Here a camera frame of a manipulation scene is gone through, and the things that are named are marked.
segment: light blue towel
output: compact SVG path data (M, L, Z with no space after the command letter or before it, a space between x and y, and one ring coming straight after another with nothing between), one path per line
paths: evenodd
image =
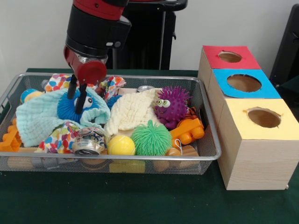
M87 88L86 91L96 99L99 108L84 111L80 124L59 119L57 116L57 104L67 89L45 93L19 106L16 110L16 123L24 147L39 145L41 141L52 134L56 127L66 121L70 121L80 128L97 127L102 129L99 124L107 123L110 118L110 110L94 90Z

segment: orange building block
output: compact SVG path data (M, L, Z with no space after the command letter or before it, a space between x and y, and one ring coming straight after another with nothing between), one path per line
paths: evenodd
M0 142L0 152L18 152L21 146L21 138L16 125L16 119L13 119L13 125L9 126L7 133L3 135L3 141Z
M196 119L185 119L181 121L176 129L170 131L172 135L172 147L178 148L175 139L179 139L183 145L188 145L196 139L204 136L204 127L201 121Z

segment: cream towel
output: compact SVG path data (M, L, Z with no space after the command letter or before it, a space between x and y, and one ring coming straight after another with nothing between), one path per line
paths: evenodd
M113 105L110 120L104 127L107 134L111 136L117 134L118 130L132 130L140 124L147 125L149 120L161 124L151 106L158 90L128 93L119 98Z

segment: wire mesh basket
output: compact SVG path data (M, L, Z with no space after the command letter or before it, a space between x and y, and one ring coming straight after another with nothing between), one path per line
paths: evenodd
M50 73L24 73L11 82L0 98L0 137L7 132L15 118L20 96L26 89L43 91L44 80ZM205 135L192 146L199 156L121 156L76 155L0 152L1 171L52 171L98 173L149 173L149 174L199 174L208 169L212 161L221 155L221 148L214 125L204 85L193 77L122 76L126 88L150 85L156 88L182 86L192 95L191 106L200 108L199 116L205 127Z

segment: white wall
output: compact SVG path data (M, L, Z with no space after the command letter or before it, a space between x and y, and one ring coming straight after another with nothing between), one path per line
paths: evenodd
M177 12L171 69L197 70L202 45L247 45L269 76L297 0L189 0Z
M27 68L67 68L72 0L0 0L0 94ZM295 0L189 0L177 12L171 69L197 70L201 46L248 45L267 75Z

